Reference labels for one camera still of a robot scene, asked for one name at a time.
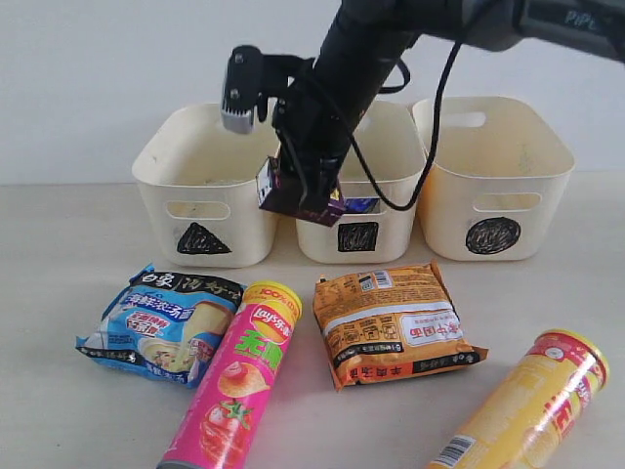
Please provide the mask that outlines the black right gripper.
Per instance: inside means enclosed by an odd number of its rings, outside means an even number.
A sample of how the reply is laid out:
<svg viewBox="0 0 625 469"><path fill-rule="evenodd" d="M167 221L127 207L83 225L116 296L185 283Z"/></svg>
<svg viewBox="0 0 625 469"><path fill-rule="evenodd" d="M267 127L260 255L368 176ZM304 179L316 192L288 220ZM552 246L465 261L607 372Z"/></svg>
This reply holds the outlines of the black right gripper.
<svg viewBox="0 0 625 469"><path fill-rule="evenodd" d="M308 192L328 195L350 147L348 133L361 120L361 99L351 88L294 82L284 101L285 111L274 114L275 127L290 140Z"/></svg>

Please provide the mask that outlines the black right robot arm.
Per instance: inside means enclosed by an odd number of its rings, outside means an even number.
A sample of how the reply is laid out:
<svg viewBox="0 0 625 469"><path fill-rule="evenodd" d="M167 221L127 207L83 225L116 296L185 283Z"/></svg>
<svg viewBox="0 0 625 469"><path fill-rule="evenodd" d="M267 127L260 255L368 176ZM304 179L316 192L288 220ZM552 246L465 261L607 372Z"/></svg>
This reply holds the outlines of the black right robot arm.
<svg viewBox="0 0 625 469"><path fill-rule="evenodd" d="M272 124L278 188L299 205L325 204L353 131L391 71L422 35L500 52L525 37L624 59L621 1L344 1L314 59L282 56Z"/></svg>

